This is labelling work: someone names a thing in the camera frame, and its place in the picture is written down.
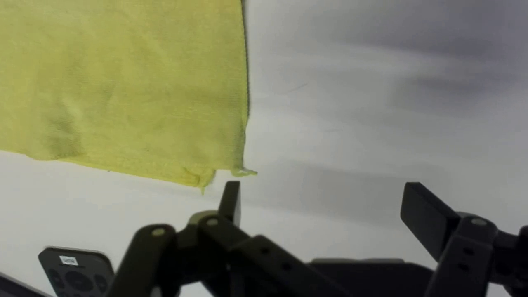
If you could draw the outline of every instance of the black mechanical part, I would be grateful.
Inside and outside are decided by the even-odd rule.
[[[489,281],[528,297],[528,229],[520,235],[456,212],[421,182],[408,182],[402,219],[440,262],[436,270],[400,258],[303,262],[265,235],[238,227],[240,182],[217,210],[197,212],[184,230],[141,229],[108,297],[179,295],[202,281],[218,297],[486,297]]]

